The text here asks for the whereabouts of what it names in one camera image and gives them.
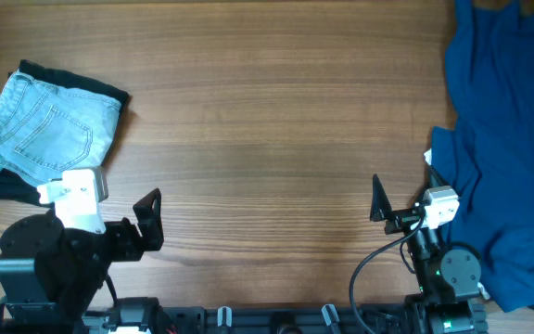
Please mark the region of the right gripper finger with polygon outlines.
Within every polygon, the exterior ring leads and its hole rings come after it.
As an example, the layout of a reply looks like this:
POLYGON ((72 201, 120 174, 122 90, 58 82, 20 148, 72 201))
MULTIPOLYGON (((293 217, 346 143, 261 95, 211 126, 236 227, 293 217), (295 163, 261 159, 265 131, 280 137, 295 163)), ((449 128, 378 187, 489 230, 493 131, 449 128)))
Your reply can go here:
POLYGON ((428 167, 428 187, 436 188, 446 186, 448 182, 439 174, 439 172, 433 167, 428 167))
POLYGON ((391 204, 385 189, 375 173, 373 175, 373 196, 370 210, 370 220, 373 222, 380 222, 388 219, 392 212, 391 204))

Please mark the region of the light blue denim shorts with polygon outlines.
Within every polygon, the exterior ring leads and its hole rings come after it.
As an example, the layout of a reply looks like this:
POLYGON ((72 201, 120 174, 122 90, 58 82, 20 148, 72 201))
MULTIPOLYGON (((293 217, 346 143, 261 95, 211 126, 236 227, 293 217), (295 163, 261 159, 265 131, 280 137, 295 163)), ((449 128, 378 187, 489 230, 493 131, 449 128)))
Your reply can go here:
POLYGON ((120 109, 110 96, 13 72, 0 95, 0 171, 39 186, 66 170, 101 166, 120 109))

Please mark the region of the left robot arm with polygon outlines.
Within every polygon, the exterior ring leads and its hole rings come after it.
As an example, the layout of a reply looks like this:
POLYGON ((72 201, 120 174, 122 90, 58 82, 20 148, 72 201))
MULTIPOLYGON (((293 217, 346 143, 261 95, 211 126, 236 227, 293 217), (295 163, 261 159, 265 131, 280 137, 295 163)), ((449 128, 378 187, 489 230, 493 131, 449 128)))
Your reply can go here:
POLYGON ((96 292, 112 263, 138 262, 164 242, 161 193, 133 206, 137 222, 105 222, 101 234, 69 228, 54 211, 26 217, 0 237, 0 333, 89 333, 96 292))

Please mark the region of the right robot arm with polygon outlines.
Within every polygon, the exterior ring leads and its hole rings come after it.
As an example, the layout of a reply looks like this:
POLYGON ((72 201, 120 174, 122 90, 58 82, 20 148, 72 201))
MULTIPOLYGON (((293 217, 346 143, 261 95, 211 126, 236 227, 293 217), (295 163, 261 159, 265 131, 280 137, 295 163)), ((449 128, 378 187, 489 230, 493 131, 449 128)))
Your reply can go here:
POLYGON ((377 175, 373 176, 370 219, 383 221, 385 233, 402 234, 420 292, 404 299, 392 332, 483 334, 489 331, 481 296, 481 256, 464 243, 445 241, 439 229, 450 223, 459 196, 432 167, 428 187, 412 207, 394 210, 377 175))

